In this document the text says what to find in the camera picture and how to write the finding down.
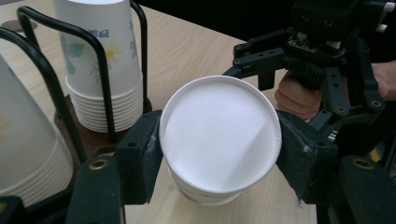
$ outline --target white paper cup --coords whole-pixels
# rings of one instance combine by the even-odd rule
[[[243,80],[196,79],[167,103],[160,142],[177,189],[219,205],[262,180],[276,163],[281,131],[267,98]]]
[[[87,30],[106,52],[112,96],[123,95],[139,81],[141,71],[128,0],[54,0],[56,18]],[[97,56],[91,45],[79,37],[61,33],[66,83],[74,91],[101,97]]]
[[[38,169],[56,145],[56,132],[0,55],[0,191]]]

